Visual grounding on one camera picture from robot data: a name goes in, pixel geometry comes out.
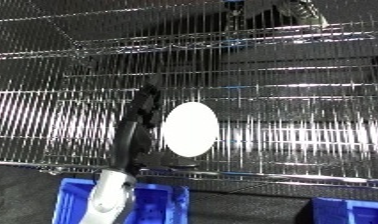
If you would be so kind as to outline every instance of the blue container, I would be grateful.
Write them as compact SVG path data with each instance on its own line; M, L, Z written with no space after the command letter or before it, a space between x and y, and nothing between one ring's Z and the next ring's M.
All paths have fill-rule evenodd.
M378 224L378 202L314 198L315 224Z
M59 188L53 224L77 224L84 216L92 180L65 178ZM141 184L135 187L135 208L125 224L186 224L189 191L186 187Z

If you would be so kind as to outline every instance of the wire shelf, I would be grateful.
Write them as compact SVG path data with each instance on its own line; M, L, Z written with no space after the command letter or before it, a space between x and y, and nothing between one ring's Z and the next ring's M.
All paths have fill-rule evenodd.
M247 0L234 31L226 4L0 0L0 164L106 166L162 58L162 118L201 102L220 135L197 169L142 175L378 188L378 0L315 0L325 27ZM155 157L168 152L161 132Z

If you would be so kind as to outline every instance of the dark background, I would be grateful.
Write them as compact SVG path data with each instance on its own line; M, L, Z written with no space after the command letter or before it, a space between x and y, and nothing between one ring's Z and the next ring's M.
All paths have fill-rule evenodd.
M53 12L54 14L63 14L63 13L74 13L75 11L80 11L81 4L86 4L86 1L74 1L75 3L67 4L66 1L58 1L58 4L48 4L47 1L33 1L39 5L46 12ZM356 4L351 4L351 1L341 1L335 0L333 4L329 4L323 7L323 2L318 1L319 6L321 6L324 14L329 19L329 22L352 22L352 21L370 21L378 20L378 0L363 0L356 1ZM104 10L107 10L107 6L113 7L113 4L103 4L105 7ZM33 8L28 8L26 13L32 13L35 16L38 16L38 12ZM259 13L257 10L254 10L254 15ZM24 16L30 16L27 14L20 15L19 11L14 12L13 14L4 13L5 18L20 18ZM93 39L106 39L114 37L115 34L108 32L109 30L117 30L116 27L124 27L121 24L117 24L116 27L107 27L105 28L102 24L96 24L96 21L93 23L77 23L76 26L88 26L81 28L80 32L74 32L77 27L73 26L74 24L68 24L69 21L65 22L64 28L70 28L67 30L75 39L82 40L84 37L91 35L94 36ZM3 27L3 29L10 29L11 35L9 38L14 40L20 40L17 38L19 36L14 36L20 33L19 29L28 29L29 25L23 26L22 23L12 23L11 27ZM47 23L37 24L37 28L46 29ZM85 33L83 30L91 31L92 33ZM34 33L33 30L26 30L27 32ZM0 37L0 52L10 52L11 49L4 49L8 46L13 46L6 44L7 39ZM26 41L26 43L31 43L33 46L24 46L22 48L34 49L34 50L49 50L49 49L63 49L70 46L69 43L64 42L66 40L52 39L52 42L37 42L37 41ZM363 52L364 54L371 56L375 55L378 52L378 47L375 49L370 49L368 51L372 52ZM64 60L53 62L53 59L49 60L49 63L59 63L58 66L64 68L66 62ZM16 63L12 69L21 70L21 68L26 67L26 62ZM41 80L48 82L48 78L45 77L46 73L43 73L43 68L37 66L37 62L32 62L32 70L26 69L25 72L30 73L30 77L36 77L35 84L27 87L28 89L41 89L43 83ZM0 65L0 74L7 74L10 76L16 75L12 72L10 65L2 66ZM16 80L20 83L21 80L17 79L6 79L5 80ZM2 90L14 90L4 88L3 85L0 85ZM38 143L41 150L44 148L44 143ZM22 154L27 154L26 151L21 149ZM22 169L15 167L5 167L0 166L0 224L11 224L11 223L32 223L32 224L44 224L50 223L53 210L56 202L56 196L58 192L58 187L60 181L63 177L71 177L71 175L61 175L61 176L52 176L49 174L39 173L37 170L31 169ZM311 213L309 210L305 209L305 206L309 202L309 199L313 196L332 196L341 197L341 198L354 198L354 199L369 199L369 200L378 200L378 191L371 191L366 189L342 189L342 188L305 188L305 187L296 187L296 186L276 186L276 185L264 185L260 188L252 189L248 191L243 191L241 194L218 194L215 192L191 192L191 208L190 208L190 223L257 223L257 224L283 224L283 223L300 223L307 224L311 223L309 216Z

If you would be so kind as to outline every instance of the dark floor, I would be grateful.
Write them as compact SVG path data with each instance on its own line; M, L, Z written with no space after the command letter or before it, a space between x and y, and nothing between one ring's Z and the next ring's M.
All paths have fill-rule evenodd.
M0 166L0 224L51 223L63 177ZM308 200L193 192L191 201L190 223L288 224Z

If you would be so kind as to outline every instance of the blue crate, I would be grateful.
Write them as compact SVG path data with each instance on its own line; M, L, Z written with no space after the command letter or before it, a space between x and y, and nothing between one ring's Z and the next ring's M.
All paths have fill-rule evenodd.
M315 224L378 224L378 202L314 198Z
M59 188L53 224L77 224L87 208L92 180L65 178ZM135 187L135 208L125 224L186 224L189 191L186 187L141 184Z

